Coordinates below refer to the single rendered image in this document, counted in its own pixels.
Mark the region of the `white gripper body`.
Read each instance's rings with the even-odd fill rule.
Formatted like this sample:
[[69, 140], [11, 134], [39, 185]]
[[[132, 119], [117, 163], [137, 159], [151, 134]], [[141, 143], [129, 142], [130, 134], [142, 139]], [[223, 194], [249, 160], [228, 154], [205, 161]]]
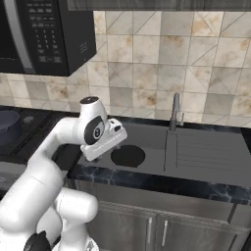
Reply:
[[80, 150], [88, 161], [93, 161], [123, 142], [126, 138], [127, 133], [123, 127], [118, 131], [107, 130], [95, 144], [90, 146], [82, 145]]

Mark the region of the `black stove hob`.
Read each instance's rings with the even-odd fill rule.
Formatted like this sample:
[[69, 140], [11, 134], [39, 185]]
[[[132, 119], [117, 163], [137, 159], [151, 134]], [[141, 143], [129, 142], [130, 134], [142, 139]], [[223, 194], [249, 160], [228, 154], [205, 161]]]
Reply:
[[[2, 110], [18, 112], [21, 117], [22, 134], [10, 144], [0, 146], [0, 162], [25, 165], [47, 134], [64, 117], [78, 117], [79, 113], [4, 106]], [[61, 146], [53, 160], [62, 171], [69, 171], [80, 157], [76, 145]]]

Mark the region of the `grey panel under sink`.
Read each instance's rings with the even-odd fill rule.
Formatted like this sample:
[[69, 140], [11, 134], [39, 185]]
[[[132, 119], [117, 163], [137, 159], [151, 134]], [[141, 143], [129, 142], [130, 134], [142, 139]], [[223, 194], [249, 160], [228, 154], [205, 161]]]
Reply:
[[232, 203], [192, 198], [149, 190], [76, 180], [78, 190], [97, 197], [98, 200], [178, 213], [193, 217], [230, 222], [236, 206]]

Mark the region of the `grey sink tap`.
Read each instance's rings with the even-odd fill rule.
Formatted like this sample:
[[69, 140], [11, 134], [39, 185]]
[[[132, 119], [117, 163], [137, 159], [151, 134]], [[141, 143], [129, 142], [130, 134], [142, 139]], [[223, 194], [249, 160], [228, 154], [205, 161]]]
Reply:
[[183, 126], [184, 114], [181, 114], [181, 120], [177, 120], [177, 114], [180, 112], [179, 94], [176, 92], [173, 100], [172, 116], [170, 118], [170, 131], [175, 131], [177, 126]]

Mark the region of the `grey sink with drainer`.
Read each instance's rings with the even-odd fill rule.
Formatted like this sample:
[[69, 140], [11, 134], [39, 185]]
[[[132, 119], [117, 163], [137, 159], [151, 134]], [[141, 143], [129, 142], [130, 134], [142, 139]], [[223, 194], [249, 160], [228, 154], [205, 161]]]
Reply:
[[251, 187], [251, 153], [240, 133], [124, 124], [127, 139], [86, 167]]

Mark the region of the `dark blue pot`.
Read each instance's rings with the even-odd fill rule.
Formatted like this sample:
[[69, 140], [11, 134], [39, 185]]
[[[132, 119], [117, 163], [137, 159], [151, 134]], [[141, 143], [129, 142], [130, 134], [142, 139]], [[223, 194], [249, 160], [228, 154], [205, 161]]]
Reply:
[[20, 115], [15, 111], [0, 111], [0, 146], [9, 144], [22, 134]]

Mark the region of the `grey cupboard door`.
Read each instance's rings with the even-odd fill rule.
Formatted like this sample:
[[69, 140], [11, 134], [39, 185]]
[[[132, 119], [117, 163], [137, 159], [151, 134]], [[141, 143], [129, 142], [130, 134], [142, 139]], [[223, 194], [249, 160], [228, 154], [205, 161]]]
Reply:
[[[162, 247], [164, 221], [168, 220], [166, 244]], [[173, 214], [161, 214], [156, 230], [156, 251], [229, 251], [243, 229], [226, 223]]]
[[[153, 219], [150, 244], [147, 243], [149, 218]], [[87, 229], [100, 251], [153, 251], [156, 222], [153, 212], [101, 204]]]

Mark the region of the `black microwave oven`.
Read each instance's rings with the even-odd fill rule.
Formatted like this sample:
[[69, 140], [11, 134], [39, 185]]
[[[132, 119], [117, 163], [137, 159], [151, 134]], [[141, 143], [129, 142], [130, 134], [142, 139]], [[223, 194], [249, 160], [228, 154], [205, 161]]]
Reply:
[[91, 11], [71, 11], [67, 0], [16, 0], [35, 73], [27, 74], [0, 0], [0, 73], [69, 76], [96, 55]]

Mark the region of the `dark wooden wall cupboard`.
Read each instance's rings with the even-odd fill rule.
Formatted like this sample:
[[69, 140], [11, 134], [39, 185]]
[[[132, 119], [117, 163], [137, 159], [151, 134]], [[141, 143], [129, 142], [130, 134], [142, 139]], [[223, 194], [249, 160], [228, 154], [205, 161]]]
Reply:
[[71, 11], [251, 12], [251, 0], [67, 0]]

